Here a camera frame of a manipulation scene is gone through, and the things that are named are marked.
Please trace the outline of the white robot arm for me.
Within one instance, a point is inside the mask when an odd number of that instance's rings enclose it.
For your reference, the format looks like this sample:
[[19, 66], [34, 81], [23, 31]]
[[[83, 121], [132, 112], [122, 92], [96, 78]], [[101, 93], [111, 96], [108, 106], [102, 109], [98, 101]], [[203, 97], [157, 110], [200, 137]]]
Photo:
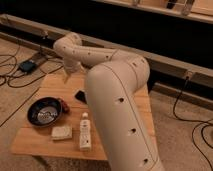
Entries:
[[86, 102], [112, 171], [165, 171], [134, 100], [149, 79], [147, 60], [120, 49], [84, 46], [76, 33], [56, 40], [53, 49], [66, 73], [80, 65], [89, 68]]

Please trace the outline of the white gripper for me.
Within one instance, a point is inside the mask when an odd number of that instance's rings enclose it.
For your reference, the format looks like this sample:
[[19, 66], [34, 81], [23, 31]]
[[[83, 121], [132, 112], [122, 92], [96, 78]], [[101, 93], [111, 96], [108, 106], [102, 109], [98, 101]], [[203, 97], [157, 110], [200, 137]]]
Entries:
[[63, 81], [67, 82], [70, 76], [81, 70], [81, 64], [79, 62], [64, 64]]

